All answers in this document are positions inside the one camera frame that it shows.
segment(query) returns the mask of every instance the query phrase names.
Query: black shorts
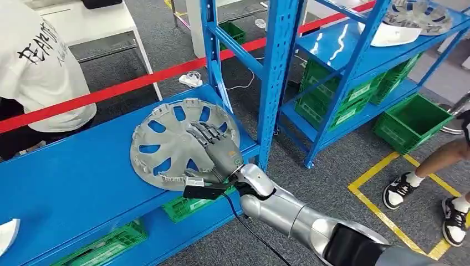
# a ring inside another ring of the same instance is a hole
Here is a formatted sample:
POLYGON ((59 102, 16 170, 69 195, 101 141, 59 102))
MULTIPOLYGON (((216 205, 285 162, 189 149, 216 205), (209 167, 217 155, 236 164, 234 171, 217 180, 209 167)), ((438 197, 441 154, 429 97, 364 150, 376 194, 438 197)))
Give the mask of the black shorts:
MULTIPOLYGON (((15 100, 1 98, 0 100, 0 121, 17 115, 24 114, 23 106, 15 100)), ((88 121, 79 129, 67 132, 39 132, 29 126, 22 126, 17 129, 0 134, 0 157, 9 160, 17 152, 26 150, 37 145, 41 141, 51 143, 64 137, 73 135, 79 131, 90 127, 93 119, 88 121)))

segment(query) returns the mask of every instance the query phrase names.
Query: red barrier tape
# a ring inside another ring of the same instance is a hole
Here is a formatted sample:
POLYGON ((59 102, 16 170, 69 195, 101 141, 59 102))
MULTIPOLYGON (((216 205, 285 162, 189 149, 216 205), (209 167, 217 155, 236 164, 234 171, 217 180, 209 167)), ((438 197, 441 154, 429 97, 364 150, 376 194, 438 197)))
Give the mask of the red barrier tape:
MULTIPOLYGON (((368 10, 374 6, 375 1, 357 6, 354 10, 362 12, 368 10)), ((323 25, 329 24, 331 22, 337 21, 339 19, 345 18, 346 15, 341 13, 334 14, 332 16, 319 19, 317 21, 302 25, 299 27, 299 33, 304 33, 306 31, 319 28, 323 25)), ((246 51, 252 51, 266 45, 266 38, 257 39, 242 45, 246 51)), ((229 49, 221 51, 221 59, 225 60, 227 58, 233 57, 234 54, 229 49)), ((108 98, 118 96, 136 89, 139 89, 143 86, 150 85, 152 83, 158 82, 170 78, 172 76, 181 75, 188 71, 201 68, 206 65, 206 58, 199 58, 193 61, 189 61, 180 65, 175 65, 170 68, 160 70, 150 75, 141 76, 139 78, 126 81, 124 83, 114 85, 97 92, 84 95, 75 99, 65 101, 60 104, 56 104, 47 108, 43 108, 34 112, 29 112, 24 115, 19 115, 12 117, 3 121, 0 121, 0 134, 17 129, 21 126, 29 125, 33 122, 37 122, 46 118, 49 118, 54 115, 62 114, 76 108, 80 108, 85 105, 92 103, 97 103, 99 101, 106 100, 108 98)))

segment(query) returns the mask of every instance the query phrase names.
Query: yellow floor marking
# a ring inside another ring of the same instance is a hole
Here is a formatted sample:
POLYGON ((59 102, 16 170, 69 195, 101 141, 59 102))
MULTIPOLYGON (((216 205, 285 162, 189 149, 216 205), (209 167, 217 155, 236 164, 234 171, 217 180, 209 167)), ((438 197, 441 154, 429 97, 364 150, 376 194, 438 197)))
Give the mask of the yellow floor marking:
POLYGON ((394 223, 390 220, 383 212, 380 211, 377 206, 375 206, 366 196, 364 196, 357 188, 349 187, 349 190, 356 195, 379 219, 382 220, 384 224, 386 224, 409 248, 414 250, 415 252, 419 252, 421 254, 426 255, 426 253, 418 247, 416 243, 414 243, 405 233, 394 223))
MULTIPOLYGON (((374 213, 379 219, 382 220, 384 224, 386 224, 409 248, 412 250, 419 252, 421 254, 426 253, 415 243, 413 242, 392 220, 390 220, 380 209, 375 206, 362 192, 359 191, 359 187, 362 186, 365 182, 371 179, 374 175, 376 175, 380 170, 382 170, 385 166, 390 164, 394 159, 400 157, 398 152, 392 152, 387 157, 382 159, 372 168, 370 168, 367 172, 365 172, 362 176, 360 176, 357 180, 353 183, 349 184, 348 189, 360 199, 371 211, 374 213)), ((418 167, 420 163, 416 161, 413 157, 409 155, 403 155, 403 157, 412 165, 418 167)), ((447 184, 444 180, 436 176, 435 174, 430 174, 430 178, 434 180, 438 185, 443 187, 447 190, 450 194, 459 197, 461 194, 447 184)), ((470 213, 467 215, 467 227, 470 227, 470 213)), ((444 253, 451 247, 449 243, 445 239, 442 239, 437 243, 437 245, 427 254, 428 257, 439 260, 444 253)))
MULTIPOLYGON (((164 2, 165 2, 165 4, 166 4, 170 9, 172 9, 172 8, 171 8, 171 2, 170 2, 170 0, 164 0, 164 2)), ((178 11, 175 11, 175 13, 176 13, 178 16, 188 15, 188 13, 180 13, 180 12, 178 12, 178 11)))
POLYGON ((356 181, 351 183, 348 188, 359 188, 367 182, 372 176, 382 170, 385 166, 387 166, 391 161, 395 160, 396 158, 400 157, 400 154, 396 151, 389 154, 387 157, 383 158, 380 162, 370 168, 367 172, 365 172, 362 176, 360 176, 356 181))
POLYGON ((428 257, 439 260, 442 255, 451 247, 449 243, 445 239, 441 239, 439 243, 428 253, 428 257))

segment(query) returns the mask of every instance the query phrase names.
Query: shelf surface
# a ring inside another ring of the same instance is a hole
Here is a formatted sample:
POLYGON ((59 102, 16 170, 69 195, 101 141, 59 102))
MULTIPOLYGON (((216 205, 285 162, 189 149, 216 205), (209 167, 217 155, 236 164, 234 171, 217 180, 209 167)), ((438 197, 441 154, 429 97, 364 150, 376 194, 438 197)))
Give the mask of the shelf surface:
MULTIPOLYGON (((419 36, 413 43, 393 47, 370 47, 358 66, 354 79, 358 83, 367 81, 395 65, 424 52, 447 37, 470 26, 470 17, 449 9, 453 18, 453 27, 445 34, 438 36, 419 36)), ((358 24, 352 19, 307 34, 297 40, 297 46, 310 58, 336 71, 343 68, 350 60, 359 41, 358 24)))
MULTIPOLYGON (((203 85, 0 163, 0 223, 21 219, 0 265, 48 265, 181 195, 142 181, 129 149, 134 128, 154 107, 183 98, 222 105, 203 85)), ((247 160, 259 146, 235 121, 247 160)))
MULTIPOLYGON (((375 116, 380 115, 383 111, 399 103, 405 97, 408 97, 417 91, 416 83, 410 79, 405 79, 398 87, 396 87, 380 105, 373 105, 368 103, 361 113, 353 116, 351 119, 346 120, 334 130, 328 131, 320 145, 320 149, 326 148, 337 139, 343 137, 349 132, 355 130, 359 126, 368 122, 375 116)), ((295 103, 285 104, 282 106, 281 111, 291 123, 300 130, 311 142, 315 141, 317 130, 301 117, 294 109, 295 103)))
MULTIPOLYGON (((230 198, 236 211, 240 214, 238 192, 233 192, 230 198)), ((122 255, 110 261, 110 265, 157 265, 230 221, 233 217, 228 201, 222 196, 216 202, 176 224, 170 221, 168 215, 161 208, 158 208, 142 218, 149 234, 148 239, 123 252, 122 255)))

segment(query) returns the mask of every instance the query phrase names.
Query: black and white sneaker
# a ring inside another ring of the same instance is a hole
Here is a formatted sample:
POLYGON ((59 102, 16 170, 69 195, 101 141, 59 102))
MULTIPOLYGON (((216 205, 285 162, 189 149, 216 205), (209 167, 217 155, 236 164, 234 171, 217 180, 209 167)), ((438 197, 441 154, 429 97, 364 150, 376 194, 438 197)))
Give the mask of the black and white sneaker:
POLYGON ((452 203, 455 198, 446 198, 442 201, 445 218, 442 224, 442 234, 444 234, 444 238, 450 245, 460 247, 467 233, 465 226, 467 214, 455 209, 452 203))
POLYGON ((404 173, 384 189, 383 200, 387 208, 397 209, 405 201, 405 198, 416 189, 406 181, 408 173, 404 173))

